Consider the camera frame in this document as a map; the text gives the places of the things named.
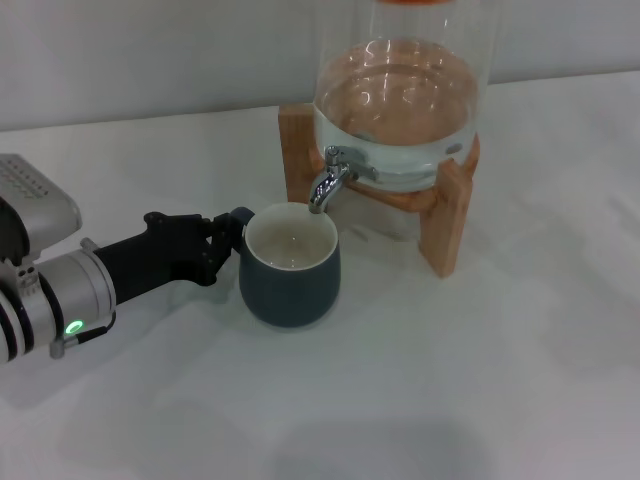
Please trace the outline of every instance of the wooden dispenser stand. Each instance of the wooden dispenser stand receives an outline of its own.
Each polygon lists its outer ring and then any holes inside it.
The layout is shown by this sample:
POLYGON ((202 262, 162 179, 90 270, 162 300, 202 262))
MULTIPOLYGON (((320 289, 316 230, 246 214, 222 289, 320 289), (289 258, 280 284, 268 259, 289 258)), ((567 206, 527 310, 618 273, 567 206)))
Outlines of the wooden dispenser stand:
MULTIPOLYGON (((324 170, 324 159, 315 141, 313 106, 282 106, 278 123, 287 198, 290 202, 308 203, 312 182, 324 170)), ((435 273, 446 278, 455 270, 479 157, 480 141, 476 136, 464 165, 452 158, 442 162, 435 185, 427 190, 390 193, 357 182, 350 182, 348 187, 405 212, 419 213, 420 252, 435 273)))

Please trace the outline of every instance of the faucet handle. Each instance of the faucet handle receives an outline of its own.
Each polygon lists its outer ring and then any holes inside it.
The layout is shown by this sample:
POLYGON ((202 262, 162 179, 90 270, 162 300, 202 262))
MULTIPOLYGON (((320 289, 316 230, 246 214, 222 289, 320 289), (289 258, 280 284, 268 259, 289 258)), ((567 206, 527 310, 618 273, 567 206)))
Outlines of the faucet handle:
POLYGON ((365 177, 373 181, 378 180, 378 171, 367 163, 367 158, 357 148, 332 145, 324 151, 324 160, 329 168, 347 167, 354 180, 359 177, 365 177))

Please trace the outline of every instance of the mug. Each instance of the mug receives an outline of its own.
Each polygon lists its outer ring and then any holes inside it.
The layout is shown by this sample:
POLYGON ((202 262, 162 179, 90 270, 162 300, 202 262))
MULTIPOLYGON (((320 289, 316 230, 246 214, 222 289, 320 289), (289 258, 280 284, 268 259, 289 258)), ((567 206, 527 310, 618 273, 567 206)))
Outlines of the mug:
POLYGON ((335 303, 340 290, 338 230, 326 213, 282 203, 231 216, 246 227, 240 253, 240 291, 260 320, 284 328, 309 325, 335 303))

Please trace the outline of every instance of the mug rim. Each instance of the mug rim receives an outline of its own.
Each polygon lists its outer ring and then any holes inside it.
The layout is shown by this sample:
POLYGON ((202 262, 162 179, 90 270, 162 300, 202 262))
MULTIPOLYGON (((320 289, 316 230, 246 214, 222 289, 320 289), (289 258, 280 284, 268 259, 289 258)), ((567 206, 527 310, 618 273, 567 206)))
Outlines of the mug rim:
POLYGON ((309 212, 309 207, 307 205, 305 205, 305 204, 295 203, 295 202, 287 202, 287 203, 276 203, 274 205, 270 205, 269 207, 267 207, 266 209, 262 210, 261 212, 256 213, 255 216, 249 221, 247 227, 245 228, 244 241, 245 241, 245 245, 249 249, 249 252, 251 252, 251 255, 256 260, 258 260, 260 263, 262 263, 263 265, 265 265, 265 266, 267 266, 269 268, 273 268, 274 270, 281 270, 283 272, 305 272, 307 270, 311 270, 313 268, 316 268, 316 267, 322 265, 323 263, 325 263, 327 260, 329 260, 331 258, 331 256, 336 252, 336 249, 338 248, 339 237, 338 237, 338 229, 336 227, 336 224, 333 222, 333 220, 331 220, 329 215, 327 215, 325 212, 322 212, 322 213, 311 213, 311 212, 309 212), (318 260, 317 262, 315 262, 315 263, 313 263, 311 265, 308 265, 308 266, 304 266, 304 267, 281 267, 279 265, 271 265, 270 263, 267 263, 251 247, 251 243, 249 241, 249 236, 251 234, 251 226, 252 226, 252 224, 255 225, 254 220, 256 220, 260 216, 263 216, 263 215, 268 214, 268 213, 272 213, 272 212, 274 212, 276 210, 285 210, 285 209, 288 209, 288 210, 302 210, 302 209, 304 209, 304 211, 306 211, 309 215, 314 215, 314 216, 318 216, 318 217, 322 218, 322 221, 326 225, 329 226, 329 228, 331 229, 331 234, 332 234, 332 247, 329 250, 329 252, 321 260, 318 260))

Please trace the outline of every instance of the metal spigot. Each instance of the metal spigot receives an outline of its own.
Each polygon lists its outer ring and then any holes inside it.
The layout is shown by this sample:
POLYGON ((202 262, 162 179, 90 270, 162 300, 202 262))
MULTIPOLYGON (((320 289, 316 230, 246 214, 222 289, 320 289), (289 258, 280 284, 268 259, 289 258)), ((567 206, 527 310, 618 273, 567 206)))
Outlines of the metal spigot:
POLYGON ((367 164, 365 156, 351 147, 327 147, 324 152, 326 169, 316 177, 311 187, 309 211, 322 213, 329 200, 340 190, 347 180, 365 177, 378 180, 378 171, 367 164))

